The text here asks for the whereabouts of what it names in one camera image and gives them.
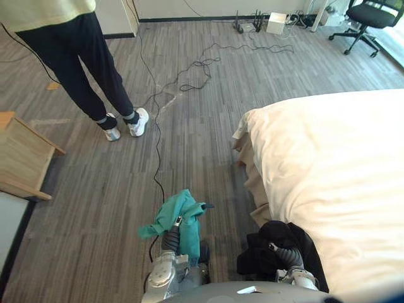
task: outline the bed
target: bed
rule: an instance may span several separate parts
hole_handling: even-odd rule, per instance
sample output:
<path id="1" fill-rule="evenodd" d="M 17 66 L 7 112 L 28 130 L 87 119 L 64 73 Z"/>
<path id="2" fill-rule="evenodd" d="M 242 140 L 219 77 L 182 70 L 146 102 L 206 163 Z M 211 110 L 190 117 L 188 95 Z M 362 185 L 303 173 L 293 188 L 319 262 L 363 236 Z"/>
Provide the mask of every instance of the bed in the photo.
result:
<path id="1" fill-rule="evenodd" d="M 234 133 L 251 215 L 312 238 L 330 293 L 404 285 L 404 90 L 335 93 L 246 112 Z"/>

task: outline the teal cloth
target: teal cloth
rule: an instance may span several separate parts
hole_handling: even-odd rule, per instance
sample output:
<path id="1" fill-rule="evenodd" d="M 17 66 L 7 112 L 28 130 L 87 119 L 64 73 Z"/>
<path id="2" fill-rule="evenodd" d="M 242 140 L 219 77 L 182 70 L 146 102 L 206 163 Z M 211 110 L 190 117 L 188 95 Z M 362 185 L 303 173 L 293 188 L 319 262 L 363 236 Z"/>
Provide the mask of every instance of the teal cloth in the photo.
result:
<path id="1" fill-rule="evenodd" d="M 154 224 L 145 225 L 139 228 L 141 238 L 149 238 L 162 235 L 169 231 L 178 216 L 182 216 L 179 225 L 180 246 L 179 253 L 187 254 L 189 259 L 199 259 L 199 221 L 198 216 L 205 213 L 202 205 L 197 203 L 191 196 L 188 189 L 181 191 L 178 195 L 169 198 L 160 207 Z"/>

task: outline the office chair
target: office chair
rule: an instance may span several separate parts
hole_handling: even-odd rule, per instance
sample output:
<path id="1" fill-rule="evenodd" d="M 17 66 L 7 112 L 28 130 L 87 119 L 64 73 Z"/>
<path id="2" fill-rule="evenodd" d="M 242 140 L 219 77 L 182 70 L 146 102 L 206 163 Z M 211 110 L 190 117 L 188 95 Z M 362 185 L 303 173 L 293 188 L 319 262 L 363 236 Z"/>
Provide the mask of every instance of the office chair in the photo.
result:
<path id="1" fill-rule="evenodd" d="M 349 28 L 343 33 L 334 33 L 328 38 L 330 40 L 334 40 L 334 36 L 355 38 L 355 41 L 350 48 L 343 52 L 345 55 L 350 53 L 352 47 L 356 42 L 358 42 L 358 40 L 362 40 L 376 50 L 371 54 L 372 58 L 376 57 L 377 53 L 379 52 L 379 48 L 373 41 L 374 37 L 371 37 L 368 33 L 366 33 L 366 28 L 385 28 L 395 26 L 398 20 L 400 20 L 401 16 L 403 16 L 404 0 L 364 0 L 359 5 L 352 6 L 354 2 L 355 0 L 350 0 L 347 15 L 353 21 L 361 23 L 360 28 L 358 30 Z M 389 11 L 394 11 L 397 15 L 393 15 Z"/>

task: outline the wooden nightstand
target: wooden nightstand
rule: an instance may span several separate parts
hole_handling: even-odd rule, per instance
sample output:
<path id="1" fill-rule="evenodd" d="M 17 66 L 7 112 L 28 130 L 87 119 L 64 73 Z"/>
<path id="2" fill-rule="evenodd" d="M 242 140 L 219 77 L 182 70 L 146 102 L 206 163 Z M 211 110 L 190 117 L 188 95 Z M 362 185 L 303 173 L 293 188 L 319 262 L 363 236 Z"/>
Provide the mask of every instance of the wooden nightstand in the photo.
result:
<path id="1" fill-rule="evenodd" d="M 54 154 L 65 153 L 14 112 L 0 112 L 0 190 L 21 198 L 50 200 L 40 188 Z"/>

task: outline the sneaker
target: sneaker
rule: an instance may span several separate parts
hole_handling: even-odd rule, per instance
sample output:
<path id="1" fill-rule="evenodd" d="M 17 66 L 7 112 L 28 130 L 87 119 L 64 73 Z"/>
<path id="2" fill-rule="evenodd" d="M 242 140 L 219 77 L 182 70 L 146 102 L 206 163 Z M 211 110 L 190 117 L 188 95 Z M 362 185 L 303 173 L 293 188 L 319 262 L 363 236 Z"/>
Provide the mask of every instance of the sneaker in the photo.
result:
<path id="1" fill-rule="evenodd" d="M 107 116 L 115 118 L 115 116 L 110 112 L 107 114 Z M 121 132 L 119 131 L 117 126 L 112 129 L 104 130 L 104 133 L 108 141 L 116 141 L 121 137 Z"/>
<path id="2" fill-rule="evenodd" d="M 139 114 L 139 121 L 137 124 L 128 124 L 128 128 L 131 136 L 140 137 L 145 132 L 146 123 L 149 121 L 149 114 L 141 107 L 136 109 L 136 111 Z"/>

